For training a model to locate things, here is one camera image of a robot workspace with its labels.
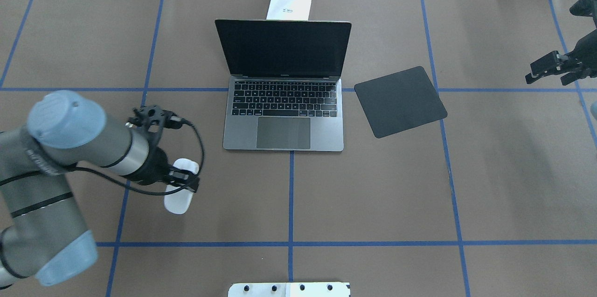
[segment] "white lamp base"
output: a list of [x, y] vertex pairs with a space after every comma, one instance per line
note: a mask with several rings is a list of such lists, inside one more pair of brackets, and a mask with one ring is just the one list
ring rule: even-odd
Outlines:
[[271, 0], [267, 10], [268, 20], [307, 21], [311, 0]]

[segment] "light blue joint cap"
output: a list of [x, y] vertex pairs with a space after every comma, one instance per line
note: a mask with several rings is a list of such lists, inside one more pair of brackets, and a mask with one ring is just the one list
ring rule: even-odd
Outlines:
[[593, 114], [594, 119], [597, 119], [597, 101], [591, 104], [591, 114]]
[[27, 130], [41, 144], [76, 148], [96, 138], [106, 125], [106, 112], [96, 102], [73, 91], [54, 91], [36, 103]]
[[93, 239], [91, 231], [87, 231], [60, 250], [35, 277], [41, 285], [51, 286], [81, 274], [96, 261], [96, 240]]

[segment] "laptop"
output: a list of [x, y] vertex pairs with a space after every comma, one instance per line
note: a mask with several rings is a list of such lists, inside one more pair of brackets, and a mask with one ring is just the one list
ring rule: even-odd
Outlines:
[[227, 150], [342, 151], [346, 21], [215, 21], [230, 70]]

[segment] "laptop screen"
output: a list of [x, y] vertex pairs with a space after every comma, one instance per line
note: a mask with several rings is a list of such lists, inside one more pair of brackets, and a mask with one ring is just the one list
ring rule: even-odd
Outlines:
[[239, 76], [340, 76], [350, 36], [345, 21], [216, 20], [230, 73]]

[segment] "gray robot arm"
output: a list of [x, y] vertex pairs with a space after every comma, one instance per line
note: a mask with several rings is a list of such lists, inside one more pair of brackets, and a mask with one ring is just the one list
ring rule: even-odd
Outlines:
[[138, 184], [196, 191], [198, 177], [170, 166], [157, 147], [164, 123], [148, 130], [160, 121], [181, 127], [183, 119], [157, 106], [135, 112], [133, 129], [75, 92], [56, 91], [34, 106], [27, 125], [0, 133], [0, 180], [41, 170], [0, 187], [14, 222], [0, 234], [0, 288], [33, 275], [53, 285], [95, 263], [96, 243], [64, 176], [78, 161]]

